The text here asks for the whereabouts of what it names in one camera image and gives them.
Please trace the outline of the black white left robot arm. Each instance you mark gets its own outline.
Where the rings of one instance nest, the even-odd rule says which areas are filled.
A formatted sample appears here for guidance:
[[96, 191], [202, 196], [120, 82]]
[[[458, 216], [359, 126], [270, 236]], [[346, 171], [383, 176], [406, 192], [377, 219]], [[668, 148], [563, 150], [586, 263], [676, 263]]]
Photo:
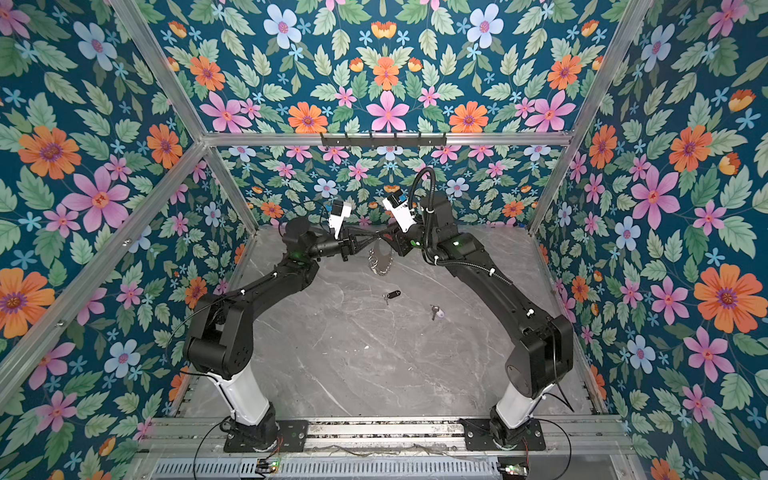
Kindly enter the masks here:
[[191, 316], [184, 357], [213, 383], [229, 408], [223, 421], [225, 450], [269, 451], [279, 443], [274, 405], [257, 384], [251, 360], [258, 316], [308, 288], [320, 259], [346, 259], [379, 235], [353, 227], [327, 231], [306, 217], [289, 221], [282, 236], [285, 252], [273, 269], [238, 290], [206, 295]]

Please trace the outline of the red keyring with metal rings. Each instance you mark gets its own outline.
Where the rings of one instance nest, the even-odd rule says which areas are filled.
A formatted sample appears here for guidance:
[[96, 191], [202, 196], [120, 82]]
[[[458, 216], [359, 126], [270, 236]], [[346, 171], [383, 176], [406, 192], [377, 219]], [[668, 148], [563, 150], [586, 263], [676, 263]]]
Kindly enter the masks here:
[[386, 276], [393, 264], [394, 251], [383, 239], [377, 239], [368, 251], [368, 265], [371, 271], [378, 276]]

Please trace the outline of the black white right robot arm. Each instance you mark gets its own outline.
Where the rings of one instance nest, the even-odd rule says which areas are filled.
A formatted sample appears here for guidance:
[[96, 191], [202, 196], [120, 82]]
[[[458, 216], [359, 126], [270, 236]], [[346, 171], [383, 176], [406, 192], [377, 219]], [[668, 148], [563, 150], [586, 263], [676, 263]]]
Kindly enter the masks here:
[[460, 229], [446, 195], [424, 199], [421, 214], [409, 208], [408, 196], [399, 189], [383, 205], [396, 222], [383, 233], [390, 247], [401, 256], [418, 249], [428, 264], [447, 269], [484, 302], [508, 334], [509, 384], [490, 411], [489, 431], [498, 447], [517, 446], [532, 431], [542, 397], [573, 367], [571, 322], [540, 308], [499, 270], [485, 245]]

